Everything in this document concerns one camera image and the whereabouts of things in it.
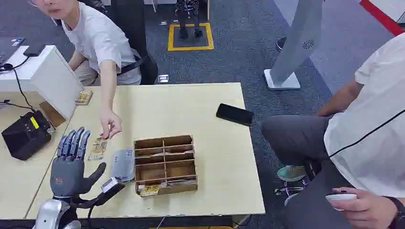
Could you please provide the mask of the person's hand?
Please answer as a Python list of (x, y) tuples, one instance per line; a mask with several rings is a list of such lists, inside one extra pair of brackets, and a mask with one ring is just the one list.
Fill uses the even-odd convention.
[(397, 207), (388, 198), (350, 187), (334, 188), (333, 191), (357, 196), (356, 199), (330, 202), (357, 229), (387, 229), (397, 215)]
[(103, 139), (111, 139), (116, 134), (122, 132), (121, 118), (109, 108), (101, 109), (100, 122), (102, 125), (100, 136)]

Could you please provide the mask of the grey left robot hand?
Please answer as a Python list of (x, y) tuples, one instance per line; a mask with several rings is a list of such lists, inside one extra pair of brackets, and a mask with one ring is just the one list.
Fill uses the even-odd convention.
[(104, 162), (89, 177), (84, 177), (84, 159), (90, 135), (91, 131), (82, 126), (61, 138), (51, 167), (53, 199), (64, 200), (85, 194), (103, 175), (107, 166)]

